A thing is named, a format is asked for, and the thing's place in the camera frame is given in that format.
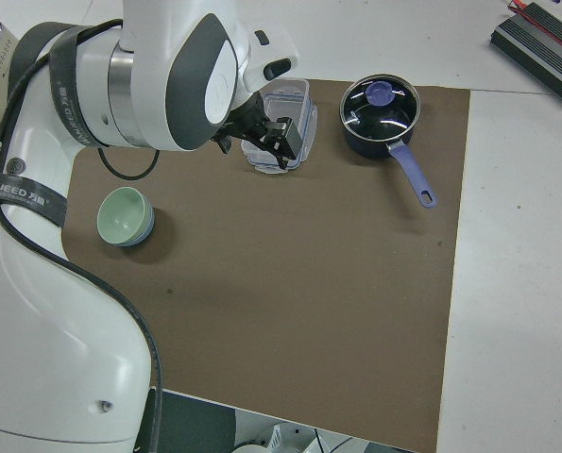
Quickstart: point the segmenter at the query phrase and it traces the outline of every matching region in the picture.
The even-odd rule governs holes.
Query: pot handle
[[[433,208],[437,204],[438,199],[430,187],[430,183],[419,168],[415,156],[413,156],[411,152],[411,148],[404,144],[402,140],[398,140],[388,145],[388,152],[390,156],[398,161],[400,167],[402,167],[421,206],[423,206],[423,208]]]

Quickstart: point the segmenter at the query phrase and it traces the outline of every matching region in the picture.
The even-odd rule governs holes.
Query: brown paper
[[[256,172],[238,143],[162,153],[129,183],[93,150],[77,158],[63,242],[71,260],[134,302],[159,343],[168,389],[435,451],[451,302],[469,92],[420,88],[411,147],[439,199],[420,206],[392,159],[344,143],[345,82],[312,81],[310,157],[286,175]],[[149,150],[107,151],[140,173]],[[143,244],[99,239],[113,189],[151,200]]]

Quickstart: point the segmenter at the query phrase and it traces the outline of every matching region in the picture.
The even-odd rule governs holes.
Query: lid knob
[[[385,107],[396,96],[392,91],[392,84],[382,80],[371,83],[365,90],[366,100],[376,107]]]

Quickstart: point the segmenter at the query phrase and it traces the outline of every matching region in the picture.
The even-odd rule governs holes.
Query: pot
[[[354,82],[339,108],[349,146],[368,159],[397,160],[421,206],[433,208],[435,193],[408,147],[420,111],[415,87],[395,75],[371,75]]]

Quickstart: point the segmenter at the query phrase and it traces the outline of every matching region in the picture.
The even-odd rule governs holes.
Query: white tabletop
[[[237,3],[289,29],[293,76],[475,90],[437,451],[562,451],[562,102],[488,45],[508,2]],[[538,3],[562,19],[562,2]],[[0,2],[17,36],[120,16],[120,0]]]

